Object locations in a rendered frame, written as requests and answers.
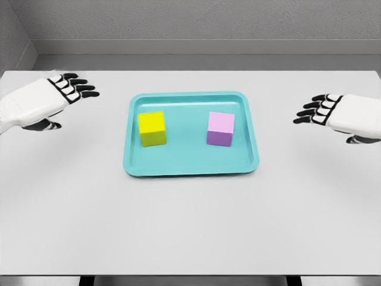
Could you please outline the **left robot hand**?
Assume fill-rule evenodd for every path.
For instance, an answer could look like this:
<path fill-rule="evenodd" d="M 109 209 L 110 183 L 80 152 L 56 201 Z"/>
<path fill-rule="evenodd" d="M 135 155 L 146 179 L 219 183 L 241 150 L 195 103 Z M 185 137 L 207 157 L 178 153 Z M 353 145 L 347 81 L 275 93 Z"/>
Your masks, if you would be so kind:
<path fill-rule="evenodd" d="M 76 73 L 42 78 L 7 95 L 9 120 L 25 130 L 61 129 L 49 118 L 81 99 L 98 96 L 95 87 Z"/>

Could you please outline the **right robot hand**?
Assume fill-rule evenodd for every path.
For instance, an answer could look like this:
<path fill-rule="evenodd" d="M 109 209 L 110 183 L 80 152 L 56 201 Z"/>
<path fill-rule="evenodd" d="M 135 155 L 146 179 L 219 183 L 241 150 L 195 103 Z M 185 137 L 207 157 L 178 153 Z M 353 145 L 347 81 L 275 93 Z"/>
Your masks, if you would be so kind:
<path fill-rule="evenodd" d="M 381 99 L 353 94 L 317 95 L 296 116 L 294 124 L 311 123 L 350 134 L 348 144 L 381 142 Z"/>

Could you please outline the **yellow cube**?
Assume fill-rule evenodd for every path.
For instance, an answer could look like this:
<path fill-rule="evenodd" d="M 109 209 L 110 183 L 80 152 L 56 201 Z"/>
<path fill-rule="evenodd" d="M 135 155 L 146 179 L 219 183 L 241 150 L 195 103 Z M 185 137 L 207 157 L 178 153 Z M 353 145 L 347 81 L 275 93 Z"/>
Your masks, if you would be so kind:
<path fill-rule="evenodd" d="M 138 114 L 139 135 L 143 147 L 167 143 L 164 113 L 162 111 Z"/>

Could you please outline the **purple cube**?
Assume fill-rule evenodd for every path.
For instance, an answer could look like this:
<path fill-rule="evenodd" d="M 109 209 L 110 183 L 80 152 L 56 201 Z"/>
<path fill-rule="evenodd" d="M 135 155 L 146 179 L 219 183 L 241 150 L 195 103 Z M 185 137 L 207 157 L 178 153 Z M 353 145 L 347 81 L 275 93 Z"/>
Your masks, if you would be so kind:
<path fill-rule="evenodd" d="M 209 113 L 207 144 L 229 147 L 232 143 L 235 115 L 231 113 Z"/>

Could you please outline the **teal rectangular tray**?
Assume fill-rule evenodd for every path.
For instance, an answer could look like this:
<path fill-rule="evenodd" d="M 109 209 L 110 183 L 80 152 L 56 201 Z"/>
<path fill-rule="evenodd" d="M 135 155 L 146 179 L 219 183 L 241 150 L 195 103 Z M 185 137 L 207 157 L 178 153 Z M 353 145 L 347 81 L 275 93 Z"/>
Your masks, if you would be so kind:
<path fill-rule="evenodd" d="M 162 111 L 167 143 L 143 147 L 138 115 Z M 232 144 L 207 144 L 209 113 L 235 116 Z M 249 102 L 236 91 L 139 94 L 130 101 L 123 167 L 132 176 L 249 173 L 260 162 Z"/>

